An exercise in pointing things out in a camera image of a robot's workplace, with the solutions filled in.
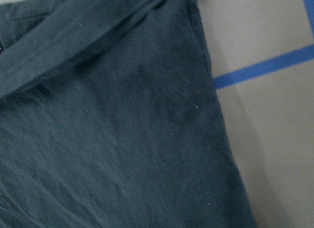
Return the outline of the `black graphic t-shirt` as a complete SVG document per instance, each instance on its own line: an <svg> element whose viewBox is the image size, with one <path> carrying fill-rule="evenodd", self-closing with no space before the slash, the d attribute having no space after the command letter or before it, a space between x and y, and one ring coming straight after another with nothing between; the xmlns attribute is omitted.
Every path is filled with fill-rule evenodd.
<svg viewBox="0 0 314 228"><path fill-rule="evenodd" d="M254 228L197 0L0 7L3 228Z"/></svg>

